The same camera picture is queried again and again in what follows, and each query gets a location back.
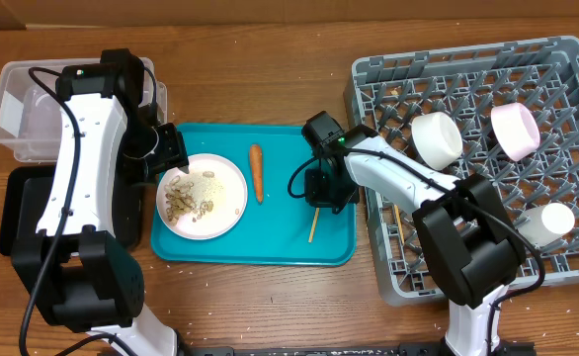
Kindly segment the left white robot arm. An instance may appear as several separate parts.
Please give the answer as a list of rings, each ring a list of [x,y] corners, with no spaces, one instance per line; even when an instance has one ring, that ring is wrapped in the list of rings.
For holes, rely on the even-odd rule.
[[[30,296],[26,314],[79,333],[83,344],[103,340],[126,355],[185,355],[181,334],[145,304],[141,268],[121,244],[113,212],[119,187],[132,218],[138,186],[189,164],[182,135],[143,99],[154,74],[119,48],[54,78],[47,92],[60,107],[62,129],[52,184],[35,230],[11,251]]]

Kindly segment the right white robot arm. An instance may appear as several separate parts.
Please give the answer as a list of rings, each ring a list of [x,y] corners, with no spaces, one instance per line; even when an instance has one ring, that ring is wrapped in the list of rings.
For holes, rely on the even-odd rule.
[[[312,158],[299,166],[301,198],[340,213],[359,188],[411,215],[430,275],[450,301],[450,324],[437,342],[402,343],[400,355],[533,355],[531,343],[498,335],[499,309],[526,247],[499,195],[479,174],[457,179],[394,149],[377,131],[346,132],[328,113],[306,121]]]

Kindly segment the white paper cup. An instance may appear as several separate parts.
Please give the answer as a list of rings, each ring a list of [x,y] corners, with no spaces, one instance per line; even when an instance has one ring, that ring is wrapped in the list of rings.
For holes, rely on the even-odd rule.
[[[521,218],[527,221],[518,227],[518,232],[538,247],[556,241],[575,225],[573,212],[561,203],[550,203],[525,210]]]

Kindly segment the white bowl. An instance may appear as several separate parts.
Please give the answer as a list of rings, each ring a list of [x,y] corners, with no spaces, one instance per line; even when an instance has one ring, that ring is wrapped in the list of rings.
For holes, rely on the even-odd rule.
[[[462,155],[458,127],[443,112],[416,117],[411,123],[411,133],[421,159],[434,170],[445,169]]]

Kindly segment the wooden chopstick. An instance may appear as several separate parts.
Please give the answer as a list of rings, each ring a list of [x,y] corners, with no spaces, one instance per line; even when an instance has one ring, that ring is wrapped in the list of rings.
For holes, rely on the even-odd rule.
[[[403,246],[405,246],[405,230],[403,228],[401,211],[397,205],[393,205],[393,208],[394,208],[394,213],[395,213],[395,220],[396,220],[396,224],[397,224],[398,235],[400,238],[401,246],[403,247]]]
[[[316,208],[315,212],[314,212],[310,232],[309,232],[308,243],[312,243],[312,241],[313,241],[313,237],[314,237],[315,230],[316,230],[317,223],[318,223],[318,219],[319,219],[319,213],[320,213],[320,208]]]

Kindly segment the pink bowl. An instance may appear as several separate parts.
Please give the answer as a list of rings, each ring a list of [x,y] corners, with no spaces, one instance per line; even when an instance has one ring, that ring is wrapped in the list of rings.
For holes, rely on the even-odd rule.
[[[511,160],[519,161],[539,147],[537,122],[522,103],[494,107],[490,119],[498,143]]]

